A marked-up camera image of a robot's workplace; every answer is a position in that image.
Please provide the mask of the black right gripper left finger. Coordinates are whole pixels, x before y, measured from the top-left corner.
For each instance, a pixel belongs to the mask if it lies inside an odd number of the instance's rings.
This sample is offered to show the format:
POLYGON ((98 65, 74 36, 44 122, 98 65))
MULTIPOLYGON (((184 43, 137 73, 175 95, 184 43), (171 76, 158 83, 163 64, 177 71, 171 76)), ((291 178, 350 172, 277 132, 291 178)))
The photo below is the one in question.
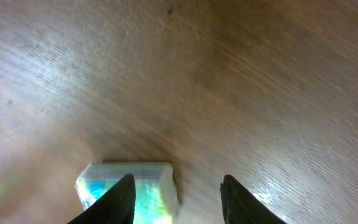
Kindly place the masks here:
POLYGON ((126 174, 68 224, 133 224, 135 199, 135 178, 126 174))

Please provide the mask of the small teal gum box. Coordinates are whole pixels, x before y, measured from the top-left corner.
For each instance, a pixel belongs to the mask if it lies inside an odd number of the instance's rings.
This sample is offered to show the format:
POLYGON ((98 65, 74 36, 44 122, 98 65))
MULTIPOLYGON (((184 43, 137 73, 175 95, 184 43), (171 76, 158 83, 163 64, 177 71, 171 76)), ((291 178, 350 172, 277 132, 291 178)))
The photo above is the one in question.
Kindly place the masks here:
POLYGON ((169 162, 90 163, 77 177, 75 188, 84 211, 126 174, 135 178, 135 224, 177 222, 179 202, 169 162))

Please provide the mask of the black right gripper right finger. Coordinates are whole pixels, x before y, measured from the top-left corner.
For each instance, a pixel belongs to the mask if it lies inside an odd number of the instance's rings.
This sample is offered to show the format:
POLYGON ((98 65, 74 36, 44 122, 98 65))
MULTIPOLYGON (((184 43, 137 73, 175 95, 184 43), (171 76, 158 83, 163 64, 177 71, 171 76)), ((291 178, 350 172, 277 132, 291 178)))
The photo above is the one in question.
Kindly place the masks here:
POLYGON ((224 176, 220 193, 225 224, 285 224, 232 175, 224 176))

